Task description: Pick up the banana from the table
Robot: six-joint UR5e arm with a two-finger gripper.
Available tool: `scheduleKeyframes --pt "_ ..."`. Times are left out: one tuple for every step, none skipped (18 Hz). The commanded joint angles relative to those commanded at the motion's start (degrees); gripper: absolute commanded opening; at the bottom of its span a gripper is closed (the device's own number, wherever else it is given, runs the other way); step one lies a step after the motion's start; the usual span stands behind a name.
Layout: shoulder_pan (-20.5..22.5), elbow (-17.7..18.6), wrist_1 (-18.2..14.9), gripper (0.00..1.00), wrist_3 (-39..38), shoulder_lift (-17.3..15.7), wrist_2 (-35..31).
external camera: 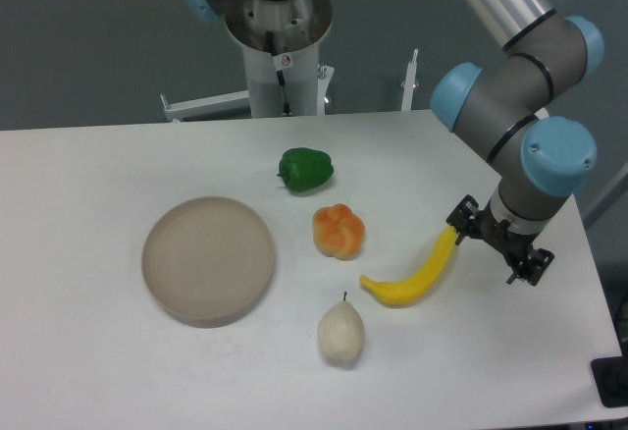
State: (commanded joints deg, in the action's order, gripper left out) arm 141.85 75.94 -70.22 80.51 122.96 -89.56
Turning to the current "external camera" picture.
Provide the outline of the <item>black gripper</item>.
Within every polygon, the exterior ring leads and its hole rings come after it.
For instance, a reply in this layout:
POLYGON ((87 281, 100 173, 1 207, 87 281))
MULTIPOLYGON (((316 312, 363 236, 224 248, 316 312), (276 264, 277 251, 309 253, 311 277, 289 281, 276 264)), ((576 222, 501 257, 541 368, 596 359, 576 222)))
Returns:
POLYGON ((538 236, 518 234, 509 230, 506 220, 497 221, 489 208, 482 210, 477 200, 466 194, 445 219, 456 232, 455 245, 465 239, 483 240, 506 258, 512 274, 506 280, 511 285, 521 280, 537 285, 554 260, 554 254, 546 249, 529 246, 538 236))

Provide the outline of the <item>grey robot arm, blue caps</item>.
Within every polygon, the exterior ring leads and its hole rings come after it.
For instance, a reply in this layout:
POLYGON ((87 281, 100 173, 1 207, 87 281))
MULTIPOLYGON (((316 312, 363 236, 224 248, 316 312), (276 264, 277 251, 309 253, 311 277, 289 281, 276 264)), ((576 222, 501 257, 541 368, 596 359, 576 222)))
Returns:
MULTIPOLYGON (((249 107, 258 118, 324 110, 318 46, 330 0, 185 0, 203 21, 223 19, 244 58, 249 107)), ((448 216, 460 239, 498 251, 514 279, 537 284, 553 256, 534 239, 586 182, 596 143, 581 124, 538 112, 600 63, 600 31, 563 18, 547 0, 466 0, 506 54, 500 67, 464 63, 437 84, 440 122, 500 176, 490 201, 464 198, 448 216)))

